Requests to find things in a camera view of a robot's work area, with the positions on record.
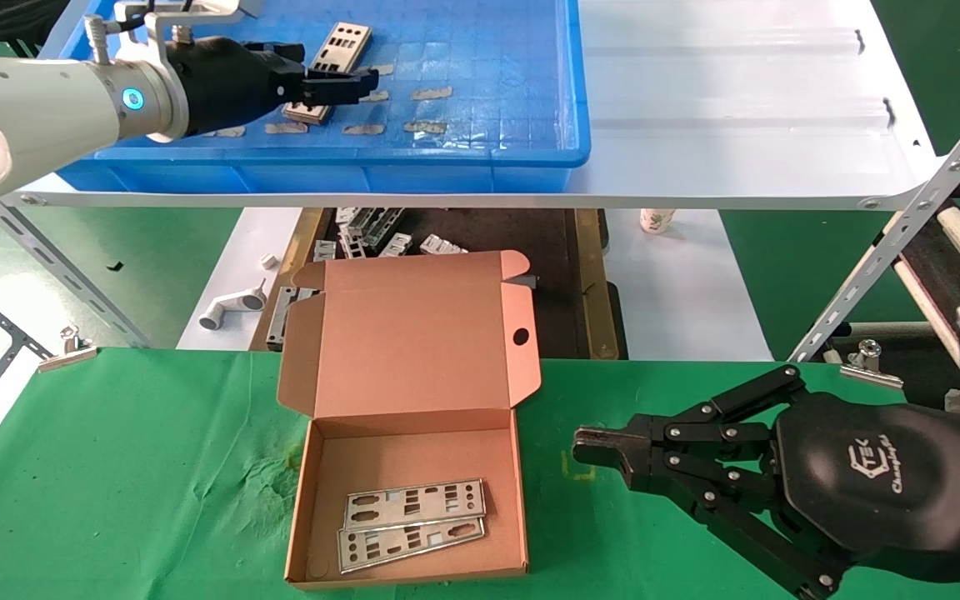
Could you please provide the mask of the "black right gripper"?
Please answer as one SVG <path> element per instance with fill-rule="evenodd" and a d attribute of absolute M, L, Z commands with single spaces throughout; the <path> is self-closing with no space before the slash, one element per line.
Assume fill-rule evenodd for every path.
<path fill-rule="evenodd" d="M 757 513 L 776 493 L 755 494 L 715 462 L 758 459 L 773 433 L 749 418 L 792 405 L 799 369 L 780 365 L 675 415 L 633 414 L 620 428 L 579 427 L 572 456 L 613 468 L 633 493 L 669 498 L 796 599 L 829 599 L 848 566 L 797 547 Z M 907 403 L 858 405 L 812 392 L 773 423 L 786 501 L 851 562 L 931 583 L 960 583 L 960 414 Z M 673 464 L 666 453 L 674 453 Z"/>

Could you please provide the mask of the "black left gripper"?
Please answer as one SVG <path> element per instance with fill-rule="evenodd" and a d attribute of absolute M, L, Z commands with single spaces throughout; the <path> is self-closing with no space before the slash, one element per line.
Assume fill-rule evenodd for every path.
<path fill-rule="evenodd" d="M 186 98 L 186 138 L 247 125 L 289 102 L 358 105 L 378 87 L 377 69 L 306 69 L 302 44 L 202 37 L 165 49 Z"/>

